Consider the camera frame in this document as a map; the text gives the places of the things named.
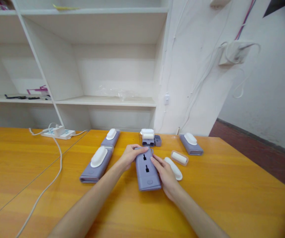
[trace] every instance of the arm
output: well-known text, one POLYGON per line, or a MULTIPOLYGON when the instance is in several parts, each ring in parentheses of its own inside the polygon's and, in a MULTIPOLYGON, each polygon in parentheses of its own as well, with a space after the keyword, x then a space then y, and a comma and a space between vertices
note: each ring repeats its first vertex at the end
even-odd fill
POLYGON ((120 176, 130 168, 138 154, 148 150, 137 144, 128 145, 120 159, 104 176, 64 215, 48 237, 84 237, 96 219, 105 200, 115 187, 120 176))
POLYGON ((153 156, 151 161, 159 172, 164 192, 184 214, 198 237, 229 237, 180 186, 171 166, 160 157, 153 156))

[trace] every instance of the red floor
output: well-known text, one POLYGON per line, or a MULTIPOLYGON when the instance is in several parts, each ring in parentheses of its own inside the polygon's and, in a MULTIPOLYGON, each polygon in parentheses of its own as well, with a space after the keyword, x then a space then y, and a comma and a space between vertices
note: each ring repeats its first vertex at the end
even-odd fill
POLYGON ((285 154, 250 136, 215 122, 210 137, 220 137, 285 184, 285 154))

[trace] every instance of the left hand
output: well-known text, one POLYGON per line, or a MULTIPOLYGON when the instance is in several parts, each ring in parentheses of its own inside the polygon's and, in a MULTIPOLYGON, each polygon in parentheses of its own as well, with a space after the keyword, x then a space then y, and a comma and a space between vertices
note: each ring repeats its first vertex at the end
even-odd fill
POLYGON ((141 147, 138 144, 127 145, 125 151, 123 152, 117 163, 123 167, 124 171, 126 171, 130 168, 131 163, 134 161, 137 155, 144 153, 147 150, 148 147, 141 147))

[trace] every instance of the orange table surface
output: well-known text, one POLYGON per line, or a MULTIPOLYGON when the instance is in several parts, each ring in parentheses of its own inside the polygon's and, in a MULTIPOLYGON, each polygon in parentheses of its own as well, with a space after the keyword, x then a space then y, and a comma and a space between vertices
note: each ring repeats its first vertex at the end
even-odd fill
MULTIPOLYGON (((91 130, 63 155, 63 171, 44 193, 22 237, 46 237, 62 216, 93 184, 81 173, 107 131, 91 130)), ((178 136, 161 135, 154 152, 187 154, 178 136)), ((285 237, 285 185, 220 138, 197 137, 203 156, 189 156, 181 186, 230 237, 285 237)), ((138 133, 121 132, 109 169, 138 133)), ((0 211, 0 237, 14 237, 33 204, 59 170, 59 160, 40 174, 0 211)), ((163 190, 140 192, 135 164, 106 200, 88 237, 195 237, 187 220, 163 190)))
MULTIPOLYGON (((62 153, 79 139, 80 136, 61 141, 62 153)), ((28 129, 0 127, 0 209, 59 156, 52 138, 32 136, 28 129)))

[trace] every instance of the grey plastic part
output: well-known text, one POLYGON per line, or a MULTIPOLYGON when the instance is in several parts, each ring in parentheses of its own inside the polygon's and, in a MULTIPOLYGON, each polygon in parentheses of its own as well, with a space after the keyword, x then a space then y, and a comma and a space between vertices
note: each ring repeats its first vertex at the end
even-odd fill
POLYGON ((180 135, 180 140, 182 141, 182 144, 184 145, 186 151, 189 155, 203 155, 203 149, 197 145, 191 145, 188 143, 184 135, 180 135))
POLYGON ((119 138, 119 135, 120 135, 120 131, 119 130, 116 130, 116 135, 115 137, 112 139, 112 140, 107 140, 106 138, 103 140, 103 142, 101 143, 101 146, 103 145, 106 145, 106 146, 112 146, 112 147, 115 147, 116 145, 116 142, 119 138))
POLYGON ((90 166, 90 162, 87 165, 86 169, 80 176, 80 181, 82 183, 97 183, 99 179, 104 175, 104 172, 107 168, 107 165, 110 161, 110 158, 113 154, 112 148, 107 148, 107 154, 102 162, 102 164, 96 168, 90 166))
POLYGON ((157 169, 151 162, 152 149, 136 157, 136 170, 140 191, 152 191, 161 189, 161 183, 157 169))
POLYGON ((142 139, 142 146, 155 146, 155 140, 154 139, 142 139))
POLYGON ((162 144, 161 137, 159 135, 155 135, 155 146, 160 147, 162 144))

